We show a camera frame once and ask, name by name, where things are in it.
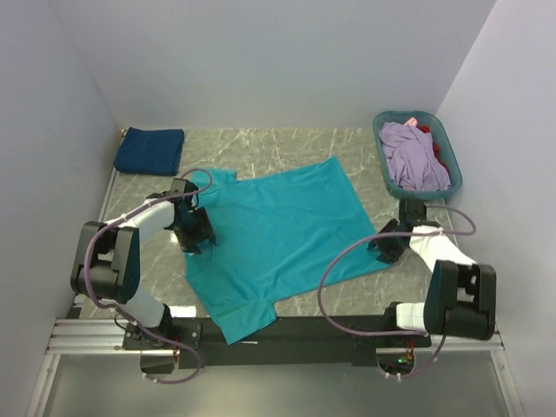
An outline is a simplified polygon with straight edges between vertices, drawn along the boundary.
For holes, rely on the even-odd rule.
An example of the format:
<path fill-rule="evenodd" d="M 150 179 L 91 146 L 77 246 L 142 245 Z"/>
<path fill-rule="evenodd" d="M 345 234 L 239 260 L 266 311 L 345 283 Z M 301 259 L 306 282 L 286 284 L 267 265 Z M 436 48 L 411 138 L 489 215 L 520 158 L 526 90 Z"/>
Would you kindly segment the teal t-shirt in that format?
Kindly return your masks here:
<path fill-rule="evenodd" d="M 228 344 L 273 323 L 277 301 L 388 267 L 377 252 L 357 248 L 326 271 L 375 232 L 336 157 L 254 179 L 211 169 L 192 180 L 206 189 L 199 203 L 216 244 L 187 256 L 185 277 Z"/>

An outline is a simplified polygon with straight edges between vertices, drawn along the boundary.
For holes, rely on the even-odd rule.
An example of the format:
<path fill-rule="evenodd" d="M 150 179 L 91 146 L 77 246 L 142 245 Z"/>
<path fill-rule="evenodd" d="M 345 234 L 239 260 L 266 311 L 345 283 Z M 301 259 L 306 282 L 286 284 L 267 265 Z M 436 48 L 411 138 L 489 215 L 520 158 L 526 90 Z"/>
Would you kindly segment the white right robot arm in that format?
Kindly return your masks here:
<path fill-rule="evenodd" d="M 431 271 L 423 302 L 395 302 L 381 325 L 384 342 L 399 347 L 412 331 L 486 341 L 495 328 L 497 277 L 493 267 L 464 255 L 437 222 L 391 220 L 367 246 L 395 263 L 408 249 Z"/>

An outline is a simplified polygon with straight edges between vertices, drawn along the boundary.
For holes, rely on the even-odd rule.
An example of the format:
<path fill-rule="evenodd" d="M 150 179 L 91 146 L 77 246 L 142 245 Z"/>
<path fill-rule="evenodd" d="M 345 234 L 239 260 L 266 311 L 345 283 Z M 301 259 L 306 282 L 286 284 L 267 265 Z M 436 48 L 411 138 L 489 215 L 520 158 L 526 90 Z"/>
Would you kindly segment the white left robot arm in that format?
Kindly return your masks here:
<path fill-rule="evenodd" d="M 142 212 L 133 210 L 109 222 L 83 225 L 70 286 L 75 293 L 95 299 L 108 308 L 122 308 L 143 326 L 143 339 L 155 349 L 167 347 L 175 337 L 169 307 L 141 288 L 141 244 L 160 230 L 175 234 L 181 251 L 199 255 L 201 245 L 216 244 L 205 208 L 189 198 L 157 202 L 148 199 Z"/>

